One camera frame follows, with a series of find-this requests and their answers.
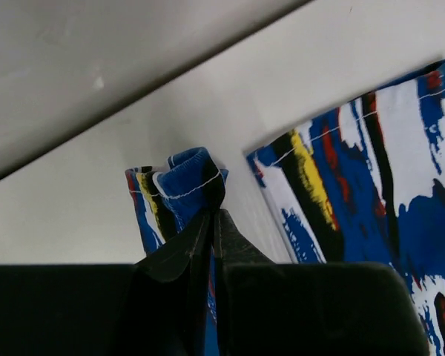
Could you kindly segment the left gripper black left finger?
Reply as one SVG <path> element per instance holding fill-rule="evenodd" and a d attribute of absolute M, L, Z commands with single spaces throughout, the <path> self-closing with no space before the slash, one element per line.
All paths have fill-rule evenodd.
<path fill-rule="evenodd" d="M 202 355 L 210 225 L 135 264 L 0 266 L 0 355 Z"/>

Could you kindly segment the blue white red patterned trousers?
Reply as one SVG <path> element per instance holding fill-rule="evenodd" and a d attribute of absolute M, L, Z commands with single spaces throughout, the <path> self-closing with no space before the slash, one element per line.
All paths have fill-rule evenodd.
<path fill-rule="evenodd" d="M 247 156 L 298 263 L 374 261 L 405 279 L 445 355 L 445 59 Z"/>

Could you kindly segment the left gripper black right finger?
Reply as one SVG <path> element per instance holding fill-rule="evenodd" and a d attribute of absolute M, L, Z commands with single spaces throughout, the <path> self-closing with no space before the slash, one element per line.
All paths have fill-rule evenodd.
<path fill-rule="evenodd" d="M 214 217 L 222 355 L 427 355 L 400 276 L 379 263 L 272 262 Z"/>

